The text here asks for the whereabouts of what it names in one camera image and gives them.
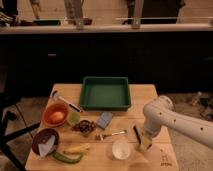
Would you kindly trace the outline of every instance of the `black stand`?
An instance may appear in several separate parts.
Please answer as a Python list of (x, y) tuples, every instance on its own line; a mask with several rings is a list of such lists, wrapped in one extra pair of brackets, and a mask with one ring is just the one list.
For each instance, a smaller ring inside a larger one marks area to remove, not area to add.
[[(28, 133), (39, 127), (40, 123), (26, 127), (14, 133), (5, 135), (7, 124), (9, 120), (15, 120), (17, 116), (7, 111), (3, 118), (3, 111), (6, 107), (16, 105), (21, 98), (17, 95), (12, 95), (11, 93), (6, 93), (6, 78), (7, 78), (8, 68), (6, 66), (0, 66), (0, 150), (14, 163), (14, 165), (21, 171), (26, 170), (25, 167), (20, 163), (20, 161), (15, 157), (15, 155), (10, 151), (10, 147), (7, 145), (8, 141), (11, 141), (25, 133)], [(19, 108), (16, 105), (16, 108), (20, 115), (22, 116)]]
[(19, 131), (9, 134), (9, 135), (5, 135), (8, 120), (14, 120), (16, 115), (11, 113), (10, 111), (7, 111), (3, 120), (2, 120), (2, 117), (3, 117), (3, 109), (0, 109), (0, 119), (1, 119), (1, 122), (0, 122), (0, 140), (1, 140), (0, 141), (0, 150), (14, 163), (14, 165), (19, 170), (24, 171), (25, 167), (20, 163), (20, 161), (15, 157), (15, 155), (10, 151), (10, 147), (7, 145), (7, 142), (25, 134), (25, 133), (28, 133), (29, 131), (32, 131), (32, 130), (38, 128), (40, 123), (34, 124), (32, 126), (24, 128), (24, 129), (21, 129)]

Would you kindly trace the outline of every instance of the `orange bowl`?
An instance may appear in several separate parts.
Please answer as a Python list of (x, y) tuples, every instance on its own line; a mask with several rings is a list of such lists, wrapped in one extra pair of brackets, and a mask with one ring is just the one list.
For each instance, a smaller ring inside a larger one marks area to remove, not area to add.
[(48, 127), (62, 125), (67, 118), (69, 110), (62, 103), (54, 103), (46, 108), (42, 114), (42, 122)]

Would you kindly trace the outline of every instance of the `grapes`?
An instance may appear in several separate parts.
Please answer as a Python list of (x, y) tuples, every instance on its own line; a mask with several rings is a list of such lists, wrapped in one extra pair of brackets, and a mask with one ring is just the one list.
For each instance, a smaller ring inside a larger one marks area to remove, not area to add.
[(74, 131), (80, 131), (82, 133), (90, 133), (94, 131), (96, 128), (96, 124), (94, 121), (82, 120), (78, 124), (73, 126)]

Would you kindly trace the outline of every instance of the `fork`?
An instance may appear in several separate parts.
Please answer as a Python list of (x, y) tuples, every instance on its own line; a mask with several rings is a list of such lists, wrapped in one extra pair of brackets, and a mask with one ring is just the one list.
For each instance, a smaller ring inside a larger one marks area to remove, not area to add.
[(126, 133), (127, 133), (127, 130), (123, 130), (123, 131), (120, 131), (120, 132), (114, 132), (114, 133), (111, 133), (111, 134), (100, 134), (100, 135), (96, 135), (95, 139), (103, 141), (107, 137), (114, 136), (114, 135), (120, 135), (120, 134), (126, 134)]

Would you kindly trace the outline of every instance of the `lemon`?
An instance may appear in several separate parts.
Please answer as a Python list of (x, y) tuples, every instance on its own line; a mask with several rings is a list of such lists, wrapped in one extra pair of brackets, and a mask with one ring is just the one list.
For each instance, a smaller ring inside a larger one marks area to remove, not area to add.
[(72, 112), (69, 113), (67, 117), (67, 122), (70, 124), (70, 126), (74, 126), (80, 121), (80, 113), (79, 112)]

